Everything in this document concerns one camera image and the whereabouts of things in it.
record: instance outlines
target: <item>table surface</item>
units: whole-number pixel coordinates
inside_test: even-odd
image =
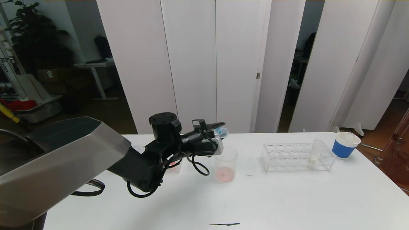
[[[153,140],[153,135],[124,136],[133,146]],[[131,196],[122,178],[105,171],[96,177],[106,185],[101,195],[67,197],[49,210],[44,229],[409,229],[408,196],[358,150],[346,160],[337,159],[331,172],[262,169],[263,143],[314,139],[332,147],[335,133],[230,134],[224,145],[239,151],[232,182],[217,182],[214,158],[198,157],[210,176],[200,175],[184,161],[181,172],[166,174],[148,198]],[[209,225],[220,223],[240,225]]]
[[[79,68],[91,68],[91,67],[108,67],[115,65],[114,59],[108,59],[106,61],[98,62],[98,63],[78,63],[74,64],[74,66]]]

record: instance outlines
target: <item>beaker with pink liquid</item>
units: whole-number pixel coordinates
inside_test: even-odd
[[[220,182],[230,182],[236,175],[237,149],[231,146],[224,146],[223,152],[215,156],[216,179]]]

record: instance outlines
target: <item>paper cup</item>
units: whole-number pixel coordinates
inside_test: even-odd
[[[339,158],[348,158],[352,151],[361,143],[361,139],[353,133],[338,132],[335,137],[333,152]]]

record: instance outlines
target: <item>green leaves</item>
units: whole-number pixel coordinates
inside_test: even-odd
[[[11,38],[13,48],[19,59],[24,60],[27,73],[36,74],[36,60],[42,60],[47,65],[55,60],[64,66],[72,65],[73,52],[62,40],[62,36],[69,35],[68,32],[58,30],[50,18],[39,13],[36,9],[40,5],[38,2],[26,5],[22,0],[9,1],[20,6],[16,17],[9,20],[8,29],[15,33]]]

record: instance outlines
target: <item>white partition panel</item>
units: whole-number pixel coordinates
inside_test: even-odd
[[[375,0],[325,1],[290,132],[328,130],[377,4]]]
[[[287,90],[305,0],[272,1],[256,133],[275,133]]]
[[[266,0],[216,0],[217,121],[226,122],[231,133],[251,129],[258,103],[256,76],[268,30],[266,4]]]
[[[409,1],[396,1],[343,127],[375,129],[409,68]]]
[[[97,3],[136,129],[152,133],[150,116],[177,113],[160,1]]]
[[[372,63],[376,50],[378,49],[379,43],[382,39],[385,28],[391,16],[394,4],[394,0],[380,0],[378,2],[378,6],[372,19],[368,34],[366,35],[366,39],[362,46],[361,53],[359,54],[358,60],[355,63],[355,67],[352,71],[341,102],[339,103],[339,107],[334,115],[334,118],[332,119],[331,127],[342,127],[342,124],[345,121],[345,118],[353,102],[355,101],[355,98],[357,97],[362,82],[365,79],[366,73],[368,72],[368,69]],[[355,126],[357,126],[357,124],[352,124],[352,127],[350,128],[355,128]]]
[[[161,0],[178,118],[216,122],[215,0]]]

